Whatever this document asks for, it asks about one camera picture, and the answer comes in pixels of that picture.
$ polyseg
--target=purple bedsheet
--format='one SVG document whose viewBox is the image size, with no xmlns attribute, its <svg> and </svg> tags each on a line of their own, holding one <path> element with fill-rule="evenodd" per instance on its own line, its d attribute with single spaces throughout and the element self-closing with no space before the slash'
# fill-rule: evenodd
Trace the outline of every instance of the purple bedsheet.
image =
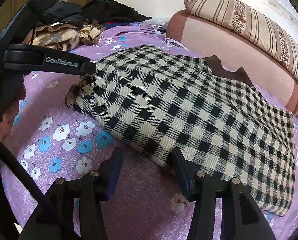
<svg viewBox="0 0 298 240">
<path fill-rule="evenodd" d="M 171 54 L 199 55 L 167 42 L 152 29 L 119 26 L 104 31 L 97 45 L 72 51 L 97 61 L 119 49 L 153 44 Z M 127 240 L 186 239 L 194 203 L 181 195 L 173 176 L 145 157 L 117 141 L 87 115 L 68 109 L 64 98 L 77 76 L 31 73 L 25 77 L 27 96 L 14 122 L 11 151 L 45 193 L 58 177 L 81 178 L 98 168 L 116 146 L 125 151 L 124 163 L 113 198 L 102 203 L 108 238 Z M 261 91 L 269 103 L 280 106 Z M 278 217 L 264 212 L 277 240 L 287 240 L 298 225 L 298 119 L 294 117 L 296 180 L 289 212 Z M 17 178 L 1 165 L 3 184 L 12 210 L 24 226 L 36 206 Z M 74 226 L 79 231 L 78 201 L 74 205 Z M 214 239 L 220 238 L 221 201 L 217 200 Z"/>
</svg>

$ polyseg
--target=pile of clothes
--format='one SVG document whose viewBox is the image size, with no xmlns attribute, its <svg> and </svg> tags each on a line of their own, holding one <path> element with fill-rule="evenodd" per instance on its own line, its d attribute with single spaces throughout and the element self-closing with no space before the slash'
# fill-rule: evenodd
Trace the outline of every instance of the pile of clothes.
<svg viewBox="0 0 298 240">
<path fill-rule="evenodd" d="M 92 0 L 84 7 L 58 2 L 43 13 L 23 43 L 70 51 L 80 43 L 96 44 L 106 28 L 149 19 L 114 0 Z"/>
</svg>

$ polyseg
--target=plaid garment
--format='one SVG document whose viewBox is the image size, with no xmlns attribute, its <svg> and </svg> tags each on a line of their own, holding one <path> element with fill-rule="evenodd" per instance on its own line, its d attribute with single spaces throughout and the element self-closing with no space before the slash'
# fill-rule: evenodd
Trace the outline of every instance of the plaid garment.
<svg viewBox="0 0 298 240">
<path fill-rule="evenodd" d="M 209 175 L 239 178 L 260 208 L 280 216 L 290 208 L 292 113 L 255 88 L 214 76 L 203 59 L 152 45 L 126 49 L 100 60 L 94 75 L 71 87 L 66 104 L 159 166 L 179 147 Z"/>
</svg>

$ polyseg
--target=silver bolt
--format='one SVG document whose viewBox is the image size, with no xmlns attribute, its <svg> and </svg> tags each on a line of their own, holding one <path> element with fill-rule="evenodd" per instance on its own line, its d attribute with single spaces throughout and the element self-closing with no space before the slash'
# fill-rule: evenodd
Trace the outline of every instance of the silver bolt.
<svg viewBox="0 0 298 240">
<path fill-rule="evenodd" d="M 97 177 L 97 176 L 99 176 L 99 171 L 97 171 L 97 170 L 95 170 L 95 171 L 91 171 L 90 172 L 90 176 L 92 176 L 92 177 Z"/>
<path fill-rule="evenodd" d="M 65 179 L 64 178 L 58 178 L 58 179 L 56 179 L 56 184 L 58 184 L 58 185 L 61 185 L 64 182 L 65 182 Z"/>
<path fill-rule="evenodd" d="M 204 171 L 197 171 L 197 176 L 203 178 L 206 175 Z"/>
<path fill-rule="evenodd" d="M 232 182 L 234 183 L 234 184 L 239 184 L 240 183 L 240 180 L 238 179 L 238 178 L 233 178 L 232 179 Z"/>
</svg>

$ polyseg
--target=finger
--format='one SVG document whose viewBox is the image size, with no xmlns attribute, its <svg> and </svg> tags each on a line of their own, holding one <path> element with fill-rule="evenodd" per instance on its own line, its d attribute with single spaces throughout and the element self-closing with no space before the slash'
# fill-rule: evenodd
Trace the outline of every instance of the finger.
<svg viewBox="0 0 298 240">
<path fill-rule="evenodd" d="M 11 120 L 9 122 L 0 122 L 0 141 L 4 140 L 10 134 L 13 123 L 14 120 Z"/>
<path fill-rule="evenodd" d="M 16 90 L 15 99 L 24 100 L 25 97 L 26 97 L 26 88 L 24 84 L 21 84 Z"/>
<path fill-rule="evenodd" d="M 11 103 L 11 106 L 3 113 L 2 119 L 4 122 L 13 120 L 19 112 L 19 100 L 16 99 Z"/>
</svg>

